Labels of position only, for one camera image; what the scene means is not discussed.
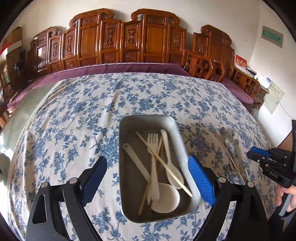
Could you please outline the person's right hand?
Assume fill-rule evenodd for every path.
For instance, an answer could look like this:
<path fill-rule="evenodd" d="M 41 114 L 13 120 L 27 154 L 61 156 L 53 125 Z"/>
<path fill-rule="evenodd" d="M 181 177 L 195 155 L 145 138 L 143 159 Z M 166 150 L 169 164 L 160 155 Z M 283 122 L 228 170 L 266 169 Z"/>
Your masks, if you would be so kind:
<path fill-rule="evenodd" d="M 285 193 L 292 195 L 290 203 L 287 207 L 287 212 L 291 212 L 294 209 L 296 209 L 296 186 L 292 185 L 290 186 L 290 188 L 283 188 L 280 185 L 278 185 L 276 188 L 274 203 L 276 206 L 280 206 L 282 203 L 282 197 Z"/>

